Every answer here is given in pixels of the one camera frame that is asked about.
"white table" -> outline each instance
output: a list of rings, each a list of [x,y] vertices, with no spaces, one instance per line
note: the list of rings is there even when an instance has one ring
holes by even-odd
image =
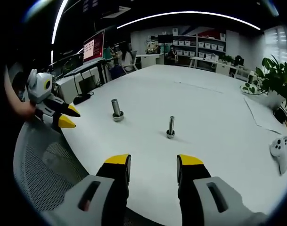
[[[164,65],[163,54],[141,54],[141,55],[136,55],[136,57],[141,58],[142,68],[153,66],[153,65]]]
[[[193,62],[195,61],[194,68],[197,67],[197,61],[198,61],[198,60],[200,60],[200,61],[205,61],[205,62],[209,62],[209,63],[213,63],[213,64],[216,64],[216,65],[224,65],[224,66],[227,66],[227,67],[230,67],[230,68],[233,68],[233,69],[236,69],[236,68],[237,68],[237,67],[232,66],[232,65],[223,64],[223,63],[218,62],[218,61],[214,61],[214,60],[206,59],[206,58],[201,58],[201,57],[197,57],[197,56],[191,57],[190,59],[191,59],[191,61],[190,61],[189,67],[192,67]]]
[[[127,206],[157,223],[181,225],[176,164],[181,153],[201,159],[251,211],[269,214],[287,190],[287,171],[279,175],[269,152],[279,135],[256,125],[241,84],[212,72],[154,65],[95,89],[77,105],[81,117],[71,117],[76,128],[63,133],[90,174],[110,156],[130,153]],[[112,119],[114,98],[125,115],[118,123]],[[169,140],[171,115],[176,135]]]

